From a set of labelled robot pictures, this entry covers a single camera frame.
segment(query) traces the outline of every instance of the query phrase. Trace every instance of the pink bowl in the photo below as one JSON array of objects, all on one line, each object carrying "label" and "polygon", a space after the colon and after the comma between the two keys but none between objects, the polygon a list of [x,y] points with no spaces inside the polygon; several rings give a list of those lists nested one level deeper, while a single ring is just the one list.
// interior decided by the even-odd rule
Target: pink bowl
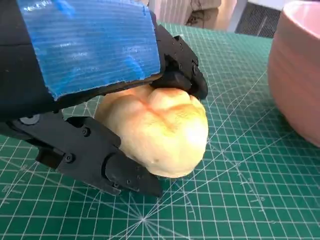
[{"label": "pink bowl", "polygon": [[284,6],[267,74],[278,109],[298,134],[320,147],[320,2]]}]

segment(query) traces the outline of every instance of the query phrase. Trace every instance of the bread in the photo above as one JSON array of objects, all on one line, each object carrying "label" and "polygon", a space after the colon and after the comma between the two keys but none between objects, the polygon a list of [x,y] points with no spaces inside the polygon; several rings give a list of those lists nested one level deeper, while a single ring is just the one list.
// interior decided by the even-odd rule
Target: bread
[{"label": "bread", "polygon": [[121,138],[120,149],[128,157],[154,175],[188,175],[205,153],[206,110],[177,88],[144,85],[107,94],[95,119]]}]

